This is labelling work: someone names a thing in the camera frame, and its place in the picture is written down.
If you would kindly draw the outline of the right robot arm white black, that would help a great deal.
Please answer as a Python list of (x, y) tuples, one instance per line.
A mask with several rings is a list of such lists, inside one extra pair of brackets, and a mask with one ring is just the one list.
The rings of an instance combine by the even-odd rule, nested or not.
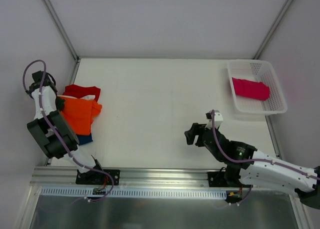
[(229, 187), (268, 188), (298, 197), (303, 205), (319, 209), (319, 167), (296, 166), (269, 156), (252, 145), (227, 139), (209, 124), (193, 123), (184, 135), (188, 145), (205, 147), (226, 165), (223, 180)]

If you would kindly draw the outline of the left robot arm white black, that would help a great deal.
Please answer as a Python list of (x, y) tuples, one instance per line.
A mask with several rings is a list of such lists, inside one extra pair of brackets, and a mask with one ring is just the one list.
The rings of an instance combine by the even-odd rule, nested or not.
[(43, 71), (32, 74), (33, 83), (26, 91), (34, 100), (35, 116), (27, 124), (27, 129), (49, 158), (64, 159), (77, 167), (75, 183), (78, 185), (98, 185), (106, 180), (104, 171), (97, 159), (79, 147), (75, 132), (63, 118), (57, 106), (65, 106), (57, 97), (54, 79)]

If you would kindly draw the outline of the orange t shirt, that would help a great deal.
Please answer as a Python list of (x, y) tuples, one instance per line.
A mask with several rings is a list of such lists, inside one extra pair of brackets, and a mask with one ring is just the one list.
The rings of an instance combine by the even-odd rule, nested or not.
[(103, 106), (95, 100), (60, 96), (64, 100), (61, 114), (77, 135), (89, 136), (94, 119), (99, 116)]

